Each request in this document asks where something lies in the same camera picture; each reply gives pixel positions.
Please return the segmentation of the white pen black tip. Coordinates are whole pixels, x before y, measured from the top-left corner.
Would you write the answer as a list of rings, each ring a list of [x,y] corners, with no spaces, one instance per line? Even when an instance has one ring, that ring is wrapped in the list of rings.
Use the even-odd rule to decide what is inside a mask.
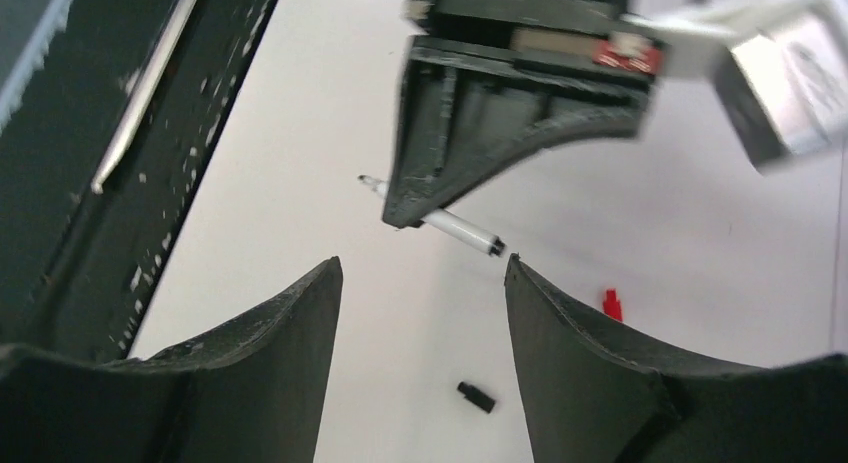
[[[363,174],[357,176],[357,181],[387,201],[388,182]],[[507,245],[498,235],[444,209],[433,210],[421,221],[488,256],[502,257],[507,249]]]

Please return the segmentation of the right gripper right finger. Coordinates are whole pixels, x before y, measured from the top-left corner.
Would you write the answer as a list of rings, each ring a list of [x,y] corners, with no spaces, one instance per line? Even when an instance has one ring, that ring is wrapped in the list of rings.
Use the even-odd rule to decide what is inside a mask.
[[[843,462],[847,358],[759,368],[648,336],[519,256],[505,274],[517,380],[538,462]]]

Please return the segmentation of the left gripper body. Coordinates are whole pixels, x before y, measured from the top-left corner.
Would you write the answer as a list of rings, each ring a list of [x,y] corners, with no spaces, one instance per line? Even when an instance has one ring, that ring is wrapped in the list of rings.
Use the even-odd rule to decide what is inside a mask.
[[[626,21],[629,0],[407,0],[405,16],[445,51],[525,72],[651,83],[666,45]]]

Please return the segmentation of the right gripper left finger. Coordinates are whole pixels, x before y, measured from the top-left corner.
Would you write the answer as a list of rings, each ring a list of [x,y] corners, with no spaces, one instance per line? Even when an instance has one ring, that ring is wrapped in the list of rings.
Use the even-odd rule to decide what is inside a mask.
[[[237,317],[146,360],[1,349],[5,462],[309,462],[340,312],[329,258]]]

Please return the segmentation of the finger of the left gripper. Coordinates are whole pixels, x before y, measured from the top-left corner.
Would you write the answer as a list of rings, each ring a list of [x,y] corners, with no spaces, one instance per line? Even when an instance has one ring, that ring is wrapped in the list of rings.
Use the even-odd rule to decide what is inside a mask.
[[[504,50],[411,39],[382,220],[420,226],[542,150],[633,139],[651,87],[517,69]]]

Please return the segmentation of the red pen cap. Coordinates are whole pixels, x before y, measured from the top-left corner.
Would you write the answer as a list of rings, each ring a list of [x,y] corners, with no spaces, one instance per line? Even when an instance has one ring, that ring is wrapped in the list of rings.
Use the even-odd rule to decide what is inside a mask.
[[[618,322],[623,321],[621,301],[615,288],[606,289],[602,300],[603,313]]]

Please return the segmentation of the black pen cap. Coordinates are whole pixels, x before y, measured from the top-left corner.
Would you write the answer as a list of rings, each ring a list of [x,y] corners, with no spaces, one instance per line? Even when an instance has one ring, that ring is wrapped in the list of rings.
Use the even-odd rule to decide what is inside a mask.
[[[496,406],[497,401],[492,396],[472,383],[459,382],[457,391],[465,400],[487,414],[490,414]]]

